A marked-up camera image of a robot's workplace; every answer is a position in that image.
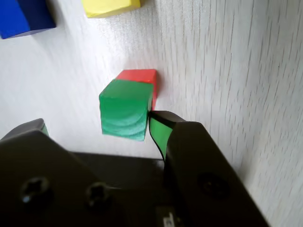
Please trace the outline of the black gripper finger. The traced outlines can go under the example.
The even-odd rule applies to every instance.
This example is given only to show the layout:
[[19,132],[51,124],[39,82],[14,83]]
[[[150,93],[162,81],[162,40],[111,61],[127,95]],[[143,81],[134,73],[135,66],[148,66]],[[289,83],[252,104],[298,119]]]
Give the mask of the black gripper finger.
[[205,127],[170,111],[149,113],[177,218],[186,227],[266,227],[264,216]]

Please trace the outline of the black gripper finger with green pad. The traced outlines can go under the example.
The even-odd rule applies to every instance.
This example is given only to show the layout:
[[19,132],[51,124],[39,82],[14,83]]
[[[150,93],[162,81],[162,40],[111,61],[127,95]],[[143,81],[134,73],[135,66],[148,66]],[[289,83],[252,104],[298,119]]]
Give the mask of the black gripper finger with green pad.
[[0,141],[3,227],[145,227],[145,194],[129,170],[138,159],[69,152],[42,119]]

